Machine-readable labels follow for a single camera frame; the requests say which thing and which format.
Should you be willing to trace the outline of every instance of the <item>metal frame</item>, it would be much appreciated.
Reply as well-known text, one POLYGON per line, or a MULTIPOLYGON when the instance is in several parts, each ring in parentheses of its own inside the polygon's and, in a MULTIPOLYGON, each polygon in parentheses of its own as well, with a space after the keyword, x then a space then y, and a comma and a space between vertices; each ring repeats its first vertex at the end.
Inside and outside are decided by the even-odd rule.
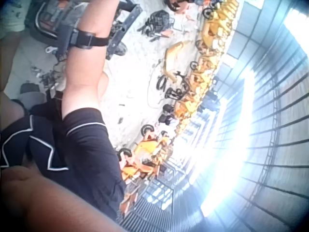
MULTIPOLYGON (((294 1, 292 1, 292 2, 290 3, 290 5, 288 6, 287 11, 285 12, 285 15, 284 15, 284 17, 283 17, 283 20, 282 20, 282 22, 281 22, 281 26, 282 26, 282 24, 283 24, 283 22, 284 22, 285 17, 287 16, 287 14, 288 14, 289 11, 290 11, 290 7, 292 7, 292 6, 295 4, 294 1)), ((244 66, 244 68, 243 68, 243 69, 240 71, 240 73, 237 75, 236 79, 235 79, 234 82, 232 83, 232 86, 234 86, 234 84, 236 83, 236 81, 238 80, 238 78, 241 76, 241 74, 242 74, 243 71, 247 68, 247 66, 249 65, 249 63, 250 63, 251 60, 253 59, 253 57, 254 57, 254 56, 257 54, 257 52, 259 51, 261 45, 263 44, 263 42, 264 42, 266 36, 268 35, 268 33, 269 33, 269 31, 270 31, 270 28, 271 28, 271 26, 272 26, 272 24, 273 24, 273 21, 274 21, 276 15, 277 15, 277 12, 278 12, 278 9, 279 9, 279 7, 280 7, 280 5, 281 5, 281 2, 282 2, 282 0, 280 0, 279 4, 277 5, 276 11, 275 11, 275 13, 274 13, 274 15, 273 15, 273 17, 272 17, 272 20, 271 20, 271 22, 270 22, 270 24, 269 24, 269 26, 268 26, 268 29, 267 29, 267 31, 266 31, 266 33, 265 33, 265 35, 264 35, 264 37, 263 37, 263 39, 262 39, 260 45, 258 46, 258 48, 256 49, 256 51, 254 52, 254 54, 252 55, 252 57, 249 59, 249 61, 247 62, 247 64, 244 66)), ((239 57, 241 57, 242 53, 244 52, 245 48, 247 47, 247 44, 249 43, 250 38, 252 37, 252 35, 253 35, 253 33, 254 33, 256 24, 257 24, 257 22, 259 21, 259 17, 260 17, 260 14, 261 14, 263 8, 262 8, 262 9, 260 10, 260 12, 259 12, 259 15, 258 15, 258 17, 257 17, 257 20, 256 20, 256 22, 255 22, 255 25, 253 26, 253 30, 252 30, 252 32, 251 32, 251 34, 250 34, 250 36, 249 36, 249 39, 248 39, 248 41, 246 42, 244 48, 242 49, 242 51, 241 51, 239 57)), ((263 56, 264 56, 266 53, 267 53, 267 50, 264 52, 264 54, 263 54, 260 58, 263 58, 263 56)), ((232 71, 233 71, 233 69, 231 69, 230 72, 227 74, 225 80, 229 77, 229 75, 232 73, 232 71)), ((229 91, 230 91, 230 90, 228 89, 228 90, 221 96, 221 98, 224 97, 225 94, 228 93, 229 91)))
POLYGON ((106 51, 106 59, 110 60, 116 51, 118 44, 121 42, 129 28, 135 22, 137 17, 142 13, 142 8, 139 4, 134 4, 132 0, 126 0, 126 2, 119 2, 119 8, 130 12, 125 21, 122 23, 121 30, 118 30, 112 37, 106 51))

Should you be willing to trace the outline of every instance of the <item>leg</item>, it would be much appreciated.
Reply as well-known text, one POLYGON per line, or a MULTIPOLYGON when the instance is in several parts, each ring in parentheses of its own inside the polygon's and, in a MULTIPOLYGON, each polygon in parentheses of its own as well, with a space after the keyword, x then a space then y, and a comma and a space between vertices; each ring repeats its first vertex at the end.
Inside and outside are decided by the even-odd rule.
POLYGON ((24 21, 30 6, 30 0, 7 2, 1 10, 0 19, 0 114, 1 131, 24 116, 24 109, 11 101, 4 93, 4 89, 11 74, 13 59, 22 31, 24 21))
POLYGON ((3 92, 0 93, 0 123, 1 131, 21 119, 25 113, 18 103, 11 101, 3 92))

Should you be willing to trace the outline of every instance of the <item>person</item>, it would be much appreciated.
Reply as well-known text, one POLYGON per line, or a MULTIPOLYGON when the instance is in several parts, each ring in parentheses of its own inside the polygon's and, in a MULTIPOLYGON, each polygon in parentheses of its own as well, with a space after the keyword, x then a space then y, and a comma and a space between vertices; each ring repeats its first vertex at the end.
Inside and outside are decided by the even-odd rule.
MULTIPOLYGON (((99 38, 107 38, 118 4, 119 0, 91 0, 78 24, 78 29, 94 33, 99 38)), ((27 204, 30 201, 34 204, 34 210, 32 211, 31 208, 27 217, 34 220, 37 216, 37 220, 41 220, 42 217, 52 215, 65 224, 64 221, 68 218, 67 226, 70 224, 72 228, 80 225, 83 220, 88 220, 91 216, 85 214, 93 211, 94 208, 110 219, 116 220, 119 204, 124 198, 125 184, 121 178, 119 160, 108 138, 99 106, 100 98, 108 84, 108 76, 103 72, 107 48, 94 46, 91 49, 78 47, 70 49, 66 66, 66 88, 61 103, 62 119, 54 122, 50 118, 25 111, 3 92, 12 68, 12 64, 10 65, 14 58, 12 54, 16 51, 16 48, 7 51, 9 47, 5 47, 8 46, 6 42, 9 35, 10 32, 7 31, 0 41, 2 58, 0 166, 2 170, 6 169, 3 172, 3 176, 6 177, 1 182, 1 189, 9 192, 10 194, 5 195, 12 196, 13 199, 7 202, 16 202, 19 206, 22 204, 23 212, 27 213, 24 207, 30 207, 27 204), (3 57, 12 60, 3 63, 3 57), (17 179, 10 179, 9 174, 12 174, 10 169, 18 172, 17 179), (32 197, 24 199, 27 194, 32 197), (77 211, 75 215, 78 214, 80 222, 70 220, 69 214, 73 211, 77 211)), ((92 214, 94 215, 94 219, 90 220, 92 222, 95 218, 102 217, 98 212, 92 214)), ((51 224, 54 223, 51 222, 52 219, 45 218, 37 223, 51 227, 44 231, 68 231, 64 229, 65 226, 62 229, 53 230, 52 228, 57 224, 52 226, 51 224)), ((96 229, 87 231, 99 231, 98 227, 96 229)))

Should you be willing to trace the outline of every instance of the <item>wheel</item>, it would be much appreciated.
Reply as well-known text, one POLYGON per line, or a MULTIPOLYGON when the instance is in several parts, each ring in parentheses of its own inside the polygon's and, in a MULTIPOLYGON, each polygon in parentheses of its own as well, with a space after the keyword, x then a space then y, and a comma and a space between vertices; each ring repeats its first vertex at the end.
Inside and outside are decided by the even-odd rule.
POLYGON ((172 112, 174 112, 174 106, 169 105, 169 104, 165 104, 163 106, 163 110, 166 111, 167 113, 172 113, 172 112))
POLYGON ((173 91, 173 88, 169 87, 164 94, 164 98, 169 98, 172 91, 173 91))
POLYGON ((209 3, 209 7, 210 7, 211 9, 213 9, 213 10, 216 11, 216 10, 218 9, 218 7, 216 6, 216 4, 217 4, 216 2, 210 2, 210 3, 209 3))
POLYGON ((163 90, 164 87, 166 86, 167 81, 168 79, 166 78, 165 75, 160 76, 158 82, 156 83, 156 89, 163 90))
POLYGON ((142 136, 145 136, 147 131, 154 132, 154 130, 155 128, 153 127, 153 125, 146 124, 141 128, 140 133, 142 134, 142 136))
POLYGON ((167 118, 166 115, 161 115, 161 116, 159 117, 158 121, 159 121, 160 123, 165 123, 166 118, 167 118))
POLYGON ((164 0, 164 3, 169 7, 169 9, 173 12, 176 12, 178 10, 177 6, 174 6, 170 0, 164 0))
POLYGON ((196 46, 197 48, 199 48, 199 47, 200 47, 200 45, 199 45, 199 44, 201 43, 201 41, 202 41, 202 40, 196 40, 196 41, 195 41, 195 46, 196 46))
POLYGON ((176 89, 176 94, 177 94, 177 95, 182 95, 183 92, 182 92, 182 90, 181 90, 180 88, 177 88, 177 89, 176 89))
POLYGON ((197 70, 197 67, 198 67, 198 63, 196 61, 191 61, 190 62, 190 68, 195 71, 197 70))
POLYGON ((212 9, 207 7, 202 11, 203 16, 205 17, 205 19, 209 19, 212 13, 212 9))
POLYGON ((117 157, 119 159, 119 162, 122 160, 121 159, 121 153, 124 153, 125 156, 128 156, 128 157, 132 157, 132 152, 130 149, 128 148, 121 148, 118 152, 117 152, 117 157))
POLYGON ((165 136, 166 134, 168 134, 167 131, 165 131, 165 130, 161 131, 161 135, 162 135, 162 136, 165 136))

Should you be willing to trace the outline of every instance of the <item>skylight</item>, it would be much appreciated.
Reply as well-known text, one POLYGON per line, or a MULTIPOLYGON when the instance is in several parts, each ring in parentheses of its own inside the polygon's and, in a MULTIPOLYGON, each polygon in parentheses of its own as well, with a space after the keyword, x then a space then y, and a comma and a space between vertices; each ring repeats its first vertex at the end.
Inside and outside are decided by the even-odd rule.
POLYGON ((226 54, 223 58, 223 63, 231 68, 234 68, 235 64, 237 63, 237 59, 229 54, 226 54))
POLYGON ((309 54, 309 18, 292 9, 285 18, 284 24, 286 28, 295 37, 301 48, 308 55, 309 54))

